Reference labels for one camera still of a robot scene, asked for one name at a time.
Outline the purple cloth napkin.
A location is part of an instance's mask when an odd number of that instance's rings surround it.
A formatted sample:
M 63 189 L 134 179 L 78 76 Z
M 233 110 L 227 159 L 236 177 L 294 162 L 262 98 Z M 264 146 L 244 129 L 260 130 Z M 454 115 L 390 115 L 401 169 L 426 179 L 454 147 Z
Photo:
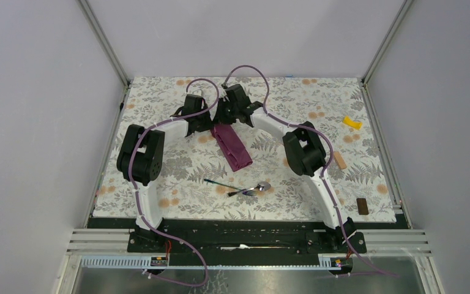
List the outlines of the purple cloth napkin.
M 211 130 L 211 134 L 217 141 L 233 172 L 248 167 L 253 163 L 242 140 L 230 125 L 217 124 Z

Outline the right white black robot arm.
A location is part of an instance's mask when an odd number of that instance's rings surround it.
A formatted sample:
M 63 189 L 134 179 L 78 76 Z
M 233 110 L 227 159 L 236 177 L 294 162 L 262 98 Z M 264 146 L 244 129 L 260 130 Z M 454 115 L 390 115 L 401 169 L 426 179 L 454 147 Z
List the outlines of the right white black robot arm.
M 289 168 L 306 180 L 313 197 L 320 203 L 323 224 L 329 229 L 326 243 L 334 252 L 342 252 L 356 233 L 353 220 L 343 219 L 341 205 L 328 175 L 329 160 L 322 144 L 327 138 L 314 125 L 287 122 L 272 114 L 258 101 L 252 102 L 240 84 L 222 84 L 226 96 L 218 102 L 214 121 L 232 124 L 237 121 L 281 138 Z

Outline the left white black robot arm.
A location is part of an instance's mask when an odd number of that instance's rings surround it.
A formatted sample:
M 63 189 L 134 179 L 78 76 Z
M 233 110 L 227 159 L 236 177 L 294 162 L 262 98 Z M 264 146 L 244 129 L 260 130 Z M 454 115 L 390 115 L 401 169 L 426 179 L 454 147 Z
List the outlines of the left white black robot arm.
M 116 167 L 124 179 L 133 184 L 136 225 L 146 230 L 141 242 L 152 252 L 162 249 L 165 238 L 169 236 L 159 229 L 163 216 L 158 205 L 156 183 L 163 167 L 165 145 L 211 127 L 206 100 L 198 95 L 187 94 L 184 105 L 170 118 L 150 127 L 132 124 L 127 128 Z

